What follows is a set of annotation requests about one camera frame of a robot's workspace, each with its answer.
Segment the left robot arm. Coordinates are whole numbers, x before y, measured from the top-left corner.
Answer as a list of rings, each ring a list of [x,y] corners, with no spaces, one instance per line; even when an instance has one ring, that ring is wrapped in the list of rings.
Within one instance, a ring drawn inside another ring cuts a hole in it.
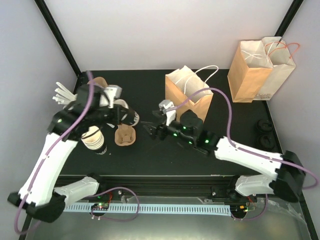
[[[52,223],[65,207],[86,197],[103,199],[108,192],[100,176],[91,173],[71,184],[56,187],[56,181],[67,158],[79,142],[96,152],[107,151],[100,129],[105,125],[136,125],[138,114],[121,99],[122,88],[118,85],[100,86],[84,84],[76,94],[63,85],[56,90],[54,100],[63,104],[47,129],[42,152],[25,184],[7,200],[21,212],[32,218]]]

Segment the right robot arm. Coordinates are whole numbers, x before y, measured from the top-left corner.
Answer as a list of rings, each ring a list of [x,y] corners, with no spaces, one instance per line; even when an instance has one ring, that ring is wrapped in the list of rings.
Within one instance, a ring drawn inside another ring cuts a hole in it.
[[[234,185],[228,187],[228,198],[234,202],[243,197],[275,195],[278,198],[296,203],[300,200],[306,177],[298,156],[286,151],[284,154],[262,151],[243,144],[231,144],[226,136],[219,136],[204,130],[204,122],[191,110],[176,115],[154,111],[158,123],[143,123],[152,139],[164,140],[175,137],[204,155],[213,154],[216,159],[228,161],[258,172],[257,175],[239,176]]]

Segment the black paper coffee cup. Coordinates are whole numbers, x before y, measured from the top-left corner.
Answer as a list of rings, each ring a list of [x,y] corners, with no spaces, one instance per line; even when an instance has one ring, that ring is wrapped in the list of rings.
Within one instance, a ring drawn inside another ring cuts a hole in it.
[[[128,126],[136,126],[140,121],[140,116],[134,111],[128,103],[123,99],[114,101],[114,106],[119,105],[120,108],[120,123]]]

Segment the stack of paper cups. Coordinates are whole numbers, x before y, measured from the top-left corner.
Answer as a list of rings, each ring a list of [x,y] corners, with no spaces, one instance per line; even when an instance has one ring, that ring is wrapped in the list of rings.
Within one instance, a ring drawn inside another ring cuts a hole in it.
[[[107,144],[100,128],[97,126],[89,127],[88,131],[82,134],[81,141],[91,151],[98,155],[103,155],[107,152]]]

